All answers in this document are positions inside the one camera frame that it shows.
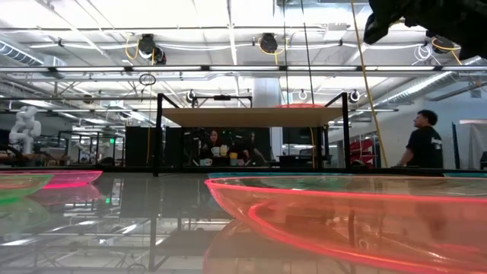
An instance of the neon pink plate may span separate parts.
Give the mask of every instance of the neon pink plate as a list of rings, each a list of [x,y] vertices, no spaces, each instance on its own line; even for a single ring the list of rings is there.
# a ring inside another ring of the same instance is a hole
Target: neon pink plate
[[[63,188],[65,186],[83,186],[91,183],[103,173],[98,170],[9,170],[0,174],[52,174],[54,177],[44,189]]]

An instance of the black t-shirt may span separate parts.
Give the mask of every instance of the black t-shirt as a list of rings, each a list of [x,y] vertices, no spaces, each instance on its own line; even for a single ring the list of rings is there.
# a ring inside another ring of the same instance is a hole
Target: black t-shirt
[[[440,135],[430,126],[415,130],[406,148],[414,156],[408,167],[443,168],[443,148]]]

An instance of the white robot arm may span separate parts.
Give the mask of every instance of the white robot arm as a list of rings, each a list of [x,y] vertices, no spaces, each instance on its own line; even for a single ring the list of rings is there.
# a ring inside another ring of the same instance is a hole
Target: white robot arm
[[[36,107],[22,107],[21,111],[16,114],[17,120],[8,136],[12,144],[16,144],[19,141],[24,143],[25,154],[32,152],[33,138],[39,137],[41,133],[40,122],[34,119],[36,113]],[[24,128],[23,132],[19,133],[18,131],[22,128]]]

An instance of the white mug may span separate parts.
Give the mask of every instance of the white mug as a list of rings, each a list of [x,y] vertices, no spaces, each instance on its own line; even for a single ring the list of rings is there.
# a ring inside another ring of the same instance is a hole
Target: white mug
[[[220,147],[213,147],[212,153],[214,156],[219,156],[220,155]]]

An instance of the fluorescent light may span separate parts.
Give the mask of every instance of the fluorescent light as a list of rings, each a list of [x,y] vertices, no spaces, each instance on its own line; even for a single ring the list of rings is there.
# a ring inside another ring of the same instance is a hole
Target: fluorescent light
[[[129,60],[127,60],[127,59],[122,60],[122,62],[126,62],[126,63],[128,63],[128,64],[130,64],[130,65],[134,65],[132,62],[130,62],[130,61],[129,61]]]
[[[69,113],[59,113],[59,114],[63,115],[64,117],[68,117],[68,118],[72,118],[72,119],[77,119],[77,117],[76,117],[76,116],[71,115],[71,114],[69,114]]]
[[[11,241],[11,242],[2,244],[2,246],[23,245],[23,244],[27,244],[27,243],[29,243],[31,241],[33,241],[33,239],[16,240],[16,241]]]
[[[133,231],[135,228],[137,228],[137,224],[135,224],[135,225],[129,225],[128,227],[122,229],[122,234],[127,234],[130,231]]]
[[[97,123],[97,124],[104,124],[104,123],[108,123],[107,121],[105,120],[102,120],[102,119],[84,119],[86,120],[87,122],[90,122],[90,123]]]
[[[90,110],[53,110],[53,112],[90,112]]]
[[[59,67],[58,72],[123,72],[123,67]]]
[[[132,68],[134,72],[180,72],[180,71],[198,71],[201,70],[200,66],[188,65],[188,66],[160,66],[160,65],[147,65],[138,66]]]
[[[21,68],[0,68],[0,72],[49,72],[48,68],[21,67]]]
[[[366,71],[432,71],[433,65],[380,65],[380,66],[366,66]]]
[[[78,225],[94,225],[96,223],[98,223],[98,221],[82,221],[78,223]]]
[[[360,111],[360,112],[372,112],[372,110],[370,109],[367,109],[367,110],[351,110],[351,111]],[[375,109],[374,110],[375,112],[395,112],[395,111],[398,111],[397,109],[393,109],[393,110],[386,110],[386,109]]]
[[[444,71],[485,71],[487,70],[487,66],[485,65],[452,65],[452,66],[444,66]]]
[[[212,65],[210,66],[212,71],[270,71],[279,70],[278,65]]]
[[[45,107],[45,108],[54,107],[53,104],[50,104],[50,103],[47,103],[47,102],[41,101],[41,100],[20,100],[20,102],[24,103],[24,104],[33,105],[36,107]]]
[[[320,66],[305,66],[305,65],[290,65],[288,70],[290,71],[355,71],[357,67],[354,65],[320,65]]]

